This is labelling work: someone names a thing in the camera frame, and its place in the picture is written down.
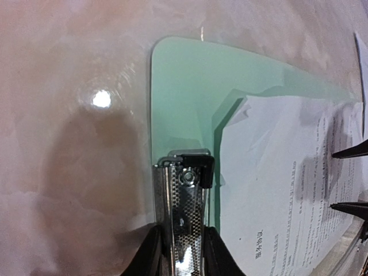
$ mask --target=glossy surface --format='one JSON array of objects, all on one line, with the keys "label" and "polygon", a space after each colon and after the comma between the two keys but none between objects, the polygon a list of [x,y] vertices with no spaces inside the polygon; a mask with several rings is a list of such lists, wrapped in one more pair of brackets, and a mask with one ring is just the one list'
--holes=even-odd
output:
[{"label": "glossy surface", "polygon": [[169,35],[360,93],[352,1],[0,1],[0,274],[115,275],[154,220],[150,54]]}]

